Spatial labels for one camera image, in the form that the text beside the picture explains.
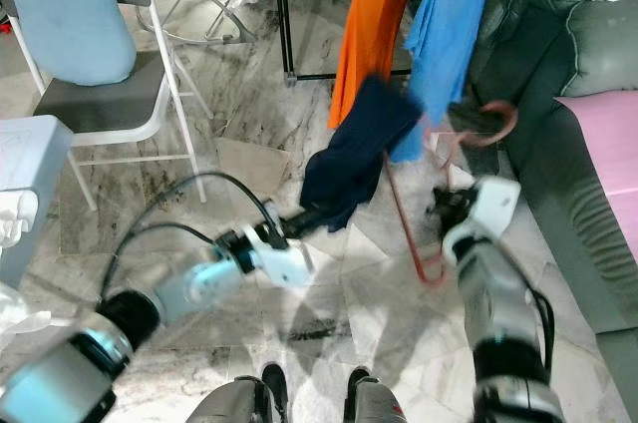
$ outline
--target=marble floor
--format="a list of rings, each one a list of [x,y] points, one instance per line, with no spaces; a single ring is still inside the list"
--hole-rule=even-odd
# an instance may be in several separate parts
[[[304,72],[336,67],[348,2],[291,0],[293,45]],[[169,2],[159,5],[165,11]],[[170,25],[194,32],[192,26],[204,19],[198,5],[189,3]],[[331,82],[284,86],[276,0],[261,0],[238,14],[258,42],[178,49],[215,114],[209,120],[194,102],[185,103],[198,162],[203,170],[233,174],[260,197],[273,198],[283,214],[292,213],[306,162],[330,138]],[[131,10],[127,16],[140,47],[150,46],[151,36],[137,27]],[[0,118],[27,116],[36,90],[12,36],[0,35],[0,56]],[[397,60],[403,59],[398,53]],[[148,141],[83,153],[159,155],[181,151],[181,145],[169,113],[164,129]],[[495,155],[500,171],[511,176],[504,156]],[[463,159],[457,164],[467,168]],[[434,252],[436,237],[424,210],[441,176],[429,161],[397,166],[395,172],[417,242],[423,253]],[[98,201],[98,211],[91,212],[72,172],[64,169],[21,285],[33,307],[58,316],[91,308],[110,252],[133,218],[157,192],[189,173],[185,162],[86,169]],[[208,235],[257,219],[245,198],[224,182],[206,182],[206,192],[205,205],[195,190],[185,190],[153,218],[176,219]],[[504,241],[554,305],[552,386],[567,421],[629,421],[594,335],[523,200]],[[395,391],[409,421],[468,421],[474,368],[456,282],[451,277],[433,290],[416,279],[388,182],[381,180],[348,228],[320,231],[306,243],[316,268],[307,286],[282,289],[261,275],[250,276],[219,308],[160,331],[118,382],[118,404],[108,421],[183,421],[212,388],[241,374],[258,374],[269,361],[286,372],[294,422],[341,421],[347,378],[358,365],[369,366]],[[134,268],[184,258],[198,245],[174,231],[150,233],[127,249],[118,278]],[[0,357],[0,375],[53,332],[17,337]]]

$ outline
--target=pink cushion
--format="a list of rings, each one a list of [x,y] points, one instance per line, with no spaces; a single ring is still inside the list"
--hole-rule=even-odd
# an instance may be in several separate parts
[[[556,100],[578,119],[598,179],[638,261],[638,92]]]

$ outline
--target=blue shirt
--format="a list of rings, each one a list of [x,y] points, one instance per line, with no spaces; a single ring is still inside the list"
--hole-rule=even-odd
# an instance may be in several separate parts
[[[423,0],[406,49],[414,53],[409,96],[427,114],[427,124],[441,123],[452,102],[463,97],[485,0]],[[424,120],[394,148],[393,162],[423,155]]]

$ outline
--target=black shoe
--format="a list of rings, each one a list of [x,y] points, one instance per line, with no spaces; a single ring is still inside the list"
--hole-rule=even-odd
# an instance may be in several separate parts
[[[367,368],[360,366],[352,370],[350,373],[350,378],[348,378],[348,396],[346,397],[346,401],[344,403],[343,408],[343,421],[350,422],[355,421],[355,411],[356,411],[356,391],[357,391],[357,383],[362,378],[370,376],[370,372]]]
[[[261,374],[261,381],[272,391],[281,423],[288,423],[288,385],[283,370],[276,363],[268,363]]]

